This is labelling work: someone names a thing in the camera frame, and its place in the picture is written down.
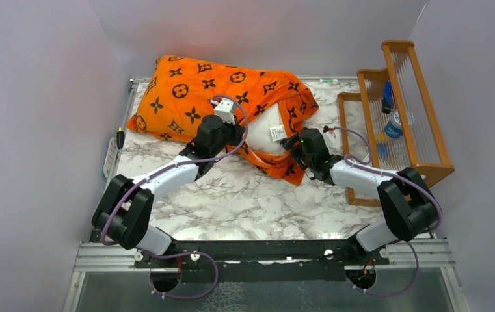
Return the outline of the white pillow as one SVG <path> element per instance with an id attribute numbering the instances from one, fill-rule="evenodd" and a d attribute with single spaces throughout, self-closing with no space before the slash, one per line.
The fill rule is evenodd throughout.
<path id="1" fill-rule="evenodd" d="M 249 123 L 247 144 L 253 151 L 270 155 L 284 155 L 280 141 L 288 138 L 277 103 Z"/>

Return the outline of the orange patterned pillowcase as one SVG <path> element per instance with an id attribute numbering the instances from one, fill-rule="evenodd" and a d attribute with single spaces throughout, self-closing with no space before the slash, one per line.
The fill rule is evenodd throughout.
<path id="1" fill-rule="evenodd" d="M 235 115 L 253 127 L 276 113 L 287 137 L 304 127 L 319 105 L 297 76 L 195 58 L 163 55 L 127 128 L 159 140 L 190 142 L 203 117 L 214 113 L 212 98 L 228 96 L 244 109 Z"/>

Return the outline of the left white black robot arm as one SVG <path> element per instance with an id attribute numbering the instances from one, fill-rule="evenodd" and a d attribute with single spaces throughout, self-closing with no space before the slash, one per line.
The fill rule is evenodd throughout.
<path id="1" fill-rule="evenodd" d="M 171 245 L 174 239 L 150 225 L 154 202 L 200 179 L 217 161 L 241 148 L 248 130 L 247 123 L 205 116 L 196 136 L 168 164 L 134 178 L 114 176 L 92 217 L 92 226 L 101 232 L 101 243 L 143 250 L 151 253 L 157 265 L 171 265 L 176 258 Z"/>

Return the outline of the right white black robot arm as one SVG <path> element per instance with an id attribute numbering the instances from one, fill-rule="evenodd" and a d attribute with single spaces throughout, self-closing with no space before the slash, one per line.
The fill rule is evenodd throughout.
<path id="1" fill-rule="evenodd" d="M 311 172 L 311 179 L 379 201 L 382 219 L 349 238 L 347 257 L 354 264 L 365 263 L 382 246 L 432 231 L 442 221 L 437 200 L 411 167 L 396 172 L 361 164 L 348 155 L 333 155 L 318 129 L 304 128 L 280 144 L 303 170 Z"/>

